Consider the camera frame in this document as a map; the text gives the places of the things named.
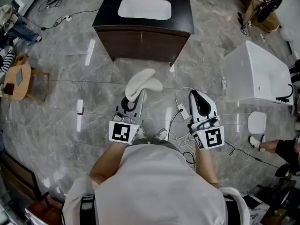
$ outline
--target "power strip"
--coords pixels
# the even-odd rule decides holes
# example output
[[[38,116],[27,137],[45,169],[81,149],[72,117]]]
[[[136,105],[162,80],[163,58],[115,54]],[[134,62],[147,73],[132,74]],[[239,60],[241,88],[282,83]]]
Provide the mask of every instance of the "power strip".
[[[180,112],[180,114],[182,115],[182,118],[183,118],[184,120],[189,119],[189,114],[188,114],[186,108],[184,107],[184,105],[183,105],[182,103],[180,103],[180,104],[177,106],[177,108],[178,108],[179,111],[180,111],[180,109],[183,109],[183,111]]]

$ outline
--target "bathroom vanity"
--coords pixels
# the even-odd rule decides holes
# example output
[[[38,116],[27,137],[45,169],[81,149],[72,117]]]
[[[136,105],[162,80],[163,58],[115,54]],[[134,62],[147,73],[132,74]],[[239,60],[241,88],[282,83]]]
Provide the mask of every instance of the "bathroom vanity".
[[[115,58],[176,61],[194,33],[189,0],[104,0],[93,23]]]

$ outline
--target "hand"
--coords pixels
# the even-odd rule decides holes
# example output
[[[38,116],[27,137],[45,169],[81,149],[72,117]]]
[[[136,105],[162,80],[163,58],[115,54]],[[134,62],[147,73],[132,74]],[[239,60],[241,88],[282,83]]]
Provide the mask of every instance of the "hand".
[[[298,153],[298,154],[300,153],[300,145],[299,144],[295,143],[294,149],[295,149],[296,153]]]

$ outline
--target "white sink basin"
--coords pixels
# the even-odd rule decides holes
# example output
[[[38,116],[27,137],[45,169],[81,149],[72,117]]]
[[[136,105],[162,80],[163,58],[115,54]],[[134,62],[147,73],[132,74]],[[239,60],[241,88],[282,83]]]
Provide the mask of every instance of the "white sink basin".
[[[171,4],[166,0],[122,0],[118,15],[121,17],[168,20]]]

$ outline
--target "marble floor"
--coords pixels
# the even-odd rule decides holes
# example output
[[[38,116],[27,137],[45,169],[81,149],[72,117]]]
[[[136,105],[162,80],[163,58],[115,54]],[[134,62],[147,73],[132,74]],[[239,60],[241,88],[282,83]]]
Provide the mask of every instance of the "marble floor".
[[[45,0],[37,0],[28,18],[40,26],[51,27],[57,18],[78,11],[92,11],[103,0],[63,0],[59,7],[38,12]],[[156,70],[155,78],[163,84],[162,92],[146,91],[141,118],[149,136],[169,123],[177,112],[175,93],[182,87],[196,88],[216,101],[222,116],[227,142],[274,165],[284,161],[277,155],[259,153],[248,144],[247,118],[252,111],[265,112],[268,140],[292,139],[294,119],[287,107],[259,107],[227,103],[221,89],[222,59],[246,40],[251,40],[276,55],[288,66],[289,51],[278,31],[265,34],[250,28],[250,36],[240,32],[238,0],[190,0],[195,34],[188,40],[172,69],[166,63],[116,59],[112,62],[92,28],[94,13],[75,15],[71,22],[39,31],[43,40],[31,46],[18,44],[19,53],[27,52],[29,63],[37,71],[49,72],[47,81],[40,77],[34,82],[34,93],[45,97],[40,103],[31,99],[21,102],[1,100],[0,121],[7,151],[37,176],[40,189],[53,196],[64,197],[73,181],[88,173],[105,151],[108,142],[108,122],[116,100],[124,96],[125,86],[132,75],[144,68]],[[263,41],[260,33],[266,38]],[[189,90],[178,93],[178,101],[188,107]],[[84,115],[77,127],[77,103],[83,100]],[[177,116],[172,125],[178,137],[188,132],[187,122]],[[268,184],[276,169],[259,163],[225,145],[212,150],[222,186],[240,191],[256,184]]]

